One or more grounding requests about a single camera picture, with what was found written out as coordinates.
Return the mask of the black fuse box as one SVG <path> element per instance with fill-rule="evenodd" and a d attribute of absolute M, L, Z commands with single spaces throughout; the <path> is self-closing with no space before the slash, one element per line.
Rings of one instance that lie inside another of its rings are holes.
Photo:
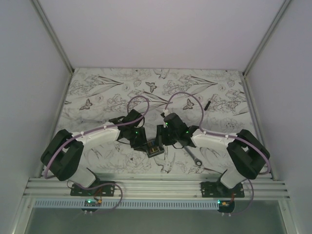
<path fill-rule="evenodd" d="M 148 158 L 152 158 L 164 153 L 162 141 L 159 139 L 154 138 L 148 140 L 146 147 L 146 154 Z"/>

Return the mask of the clear fuse box cover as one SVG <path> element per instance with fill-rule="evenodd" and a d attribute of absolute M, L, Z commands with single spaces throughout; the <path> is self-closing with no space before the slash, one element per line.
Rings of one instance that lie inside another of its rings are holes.
<path fill-rule="evenodd" d="M 147 146 L 148 146 L 148 152 L 150 154 L 160 152 L 163 150 L 163 148 L 159 145 L 159 143 L 155 139 L 151 139 L 147 141 Z"/>

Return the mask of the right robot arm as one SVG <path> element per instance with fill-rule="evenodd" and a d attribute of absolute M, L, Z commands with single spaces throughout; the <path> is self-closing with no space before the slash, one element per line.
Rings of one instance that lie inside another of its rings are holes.
<path fill-rule="evenodd" d="M 216 192 L 221 197 L 228 197 L 242 181 L 256 179 L 265 165 L 266 173 L 271 171 L 270 153 L 245 129 L 230 134 L 212 132 L 195 125 L 187 126 L 177 114 L 171 113 L 163 124 L 157 125 L 156 140 L 162 145 L 179 143 L 184 149 L 207 148 L 229 155 L 234 167 L 226 169 L 218 179 Z"/>

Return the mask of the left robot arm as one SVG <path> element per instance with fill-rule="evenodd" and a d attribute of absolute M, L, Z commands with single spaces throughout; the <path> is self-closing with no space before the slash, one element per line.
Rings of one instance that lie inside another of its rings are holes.
<path fill-rule="evenodd" d="M 132 109 L 127 116 L 111 119 L 92 130 L 75 133 L 65 129 L 58 131 L 40 158 L 46 166 L 44 178 L 68 180 L 80 186 L 87 195 L 96 195 L 100 184 L 96 181 L 97 176 L 81 164 L 83 153 L 121 138 L 128 138 L 129 141 L 138 139 L 137 126 L 144 116 Z"/>

